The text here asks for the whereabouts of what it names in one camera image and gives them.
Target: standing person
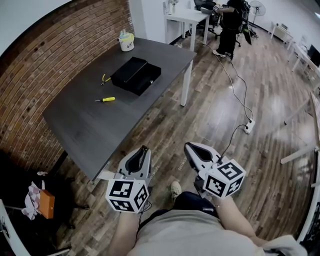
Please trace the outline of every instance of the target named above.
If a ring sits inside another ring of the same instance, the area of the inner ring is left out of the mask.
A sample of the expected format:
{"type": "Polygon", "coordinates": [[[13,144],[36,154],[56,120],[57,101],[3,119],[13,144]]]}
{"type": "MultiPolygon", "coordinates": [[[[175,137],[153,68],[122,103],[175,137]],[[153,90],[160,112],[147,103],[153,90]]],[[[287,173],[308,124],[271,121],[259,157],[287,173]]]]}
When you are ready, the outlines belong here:
{"type": "Polygon", "coordinates": [[[171,184],[174,206],[139,226],[139,214],[122,212],[108,256],[307,256],[291,235],[258,238],[232,197],[207,199],[171,184]]]}
{"type": "Polygon", "coordinates": [[[222,32],[219,48],[213,50],[212,53],[225,58],[226,54],[230,56],[234,54],[237,34],[242,24],[242,0],[229,0],[226,8],[219,8],[216,12],[223,15],[222,32]]]}

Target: black box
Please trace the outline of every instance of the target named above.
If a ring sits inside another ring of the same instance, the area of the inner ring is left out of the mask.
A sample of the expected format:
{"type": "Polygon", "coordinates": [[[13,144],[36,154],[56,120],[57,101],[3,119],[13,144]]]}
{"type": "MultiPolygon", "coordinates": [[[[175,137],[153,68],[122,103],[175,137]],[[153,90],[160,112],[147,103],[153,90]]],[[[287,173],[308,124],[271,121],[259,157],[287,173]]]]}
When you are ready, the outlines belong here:
{"type": "Polygon", "coordinates": [[[111,81],[115,86],[140,96],[160,75],[160,67],[132,57],[114,72],[111,81]]]}

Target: monitor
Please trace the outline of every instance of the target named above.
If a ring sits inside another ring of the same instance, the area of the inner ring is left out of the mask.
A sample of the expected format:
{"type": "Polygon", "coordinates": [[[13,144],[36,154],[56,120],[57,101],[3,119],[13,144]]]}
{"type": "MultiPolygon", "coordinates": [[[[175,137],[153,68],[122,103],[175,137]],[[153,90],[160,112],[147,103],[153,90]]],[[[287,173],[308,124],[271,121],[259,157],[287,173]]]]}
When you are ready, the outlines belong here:
{"type": "Polygon", "coordinates": [[[318,50],[311,45],[310,49],[308,50],[308,55],[311,59],[311,61],[317,66],[320,66],[320,52],[318,52],[318,50]]]}

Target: power strip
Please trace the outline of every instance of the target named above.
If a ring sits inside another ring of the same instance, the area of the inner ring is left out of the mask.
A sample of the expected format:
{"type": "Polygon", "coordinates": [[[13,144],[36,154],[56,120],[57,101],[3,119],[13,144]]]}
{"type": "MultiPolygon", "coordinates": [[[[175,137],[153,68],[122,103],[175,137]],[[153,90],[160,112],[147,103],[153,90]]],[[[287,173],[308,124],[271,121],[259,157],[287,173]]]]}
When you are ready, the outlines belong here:
{"type": "Polygon", "coordinates": [[[252,129],[254,128],[255,124],[256,124],[256,122],[251,118],[244,129],[245,133],[250,134],[252,129]]]}

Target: black pants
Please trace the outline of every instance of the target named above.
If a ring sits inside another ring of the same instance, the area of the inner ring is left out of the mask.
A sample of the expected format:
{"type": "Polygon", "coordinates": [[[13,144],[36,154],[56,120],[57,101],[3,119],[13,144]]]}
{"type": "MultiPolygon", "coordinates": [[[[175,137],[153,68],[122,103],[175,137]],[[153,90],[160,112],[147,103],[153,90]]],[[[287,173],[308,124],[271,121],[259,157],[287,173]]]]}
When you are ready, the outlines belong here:
{"type": "MultiPolygon", "coordinates": [[[[173,208],[171,210],[198,210],[201,212],[204,212],[206,214],[209,214],[211,216],[214,216],[216,218],[218,217],[218,214],[216,212],[216,208],[214,205],[209,202],[205,198],[201,198],[199,195],[192,193],[192,192],[182,192],[176,199],[175,203],[173,205],[173,208]]],[[[155,211],[148,219],[146,219],[144,222],[142,222],[138,228],[139,230],[146,225],[148,222],[153,220],[155,217],[158,217],[162,214],[165,214],[169,212],[170,210],[162,209],[155,211]]]]}
{"type": "Polygon", "coordinates": [[[223,29],[220,35],[219,48],[216,50],[219,54],[234,54],[237,40],[237,31],[232,29],[223,29]]]}

